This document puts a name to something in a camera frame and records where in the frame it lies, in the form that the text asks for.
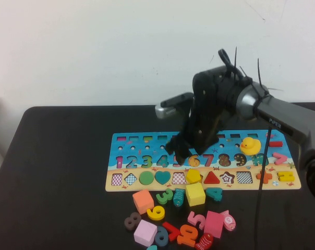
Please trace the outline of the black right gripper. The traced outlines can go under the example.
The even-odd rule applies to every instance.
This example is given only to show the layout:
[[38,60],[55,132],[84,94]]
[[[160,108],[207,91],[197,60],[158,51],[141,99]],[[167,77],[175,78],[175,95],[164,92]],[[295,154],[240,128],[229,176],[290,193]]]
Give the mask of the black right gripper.
[[[194,93],[191,115],[183,128],[184,140],[198,155],[217,143],[217,134],[226,126],[228,119],[236,113],[237,99],[243,90],[240,80],[225,66],[202,71],[194,75]],[[189,148],[183,145],[181,135],[172,136],[166,143],[169,155],[177,155],[177,162],[183,165],[191,156]]]

